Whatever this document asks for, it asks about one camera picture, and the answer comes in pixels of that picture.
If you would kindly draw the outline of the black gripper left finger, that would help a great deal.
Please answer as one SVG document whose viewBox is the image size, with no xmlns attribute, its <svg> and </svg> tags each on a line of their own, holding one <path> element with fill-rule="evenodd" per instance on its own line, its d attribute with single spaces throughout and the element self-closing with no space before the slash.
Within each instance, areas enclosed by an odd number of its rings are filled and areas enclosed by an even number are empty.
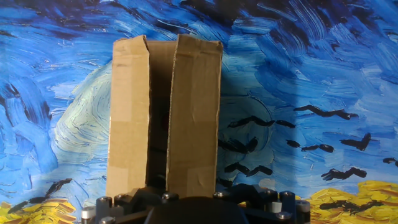
<svg viewBox="0 0 398 224">
<path fill-rule="evenodd" d="M 155 187 L 134 189 L 114 197 L 102 196 L 81 211 L 81 224 L 144 223 L 156 206 L 179 199 L 176 193 Z"/>
</svg>

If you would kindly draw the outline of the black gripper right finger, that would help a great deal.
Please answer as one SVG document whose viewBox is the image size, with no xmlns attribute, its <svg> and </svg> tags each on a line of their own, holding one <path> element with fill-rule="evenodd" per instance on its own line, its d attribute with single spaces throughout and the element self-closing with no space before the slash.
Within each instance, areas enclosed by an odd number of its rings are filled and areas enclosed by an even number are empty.
<svg viewBox="0 0 398 224">
<path fill-rule="evenodd" d="M 297 200 L 290 191 L 258 191 L 253 185 L 239 184 L 214 192 L 213 198 L 237 207 L 244 223 L 311 223 L 310 203 Z"/>
</svg>

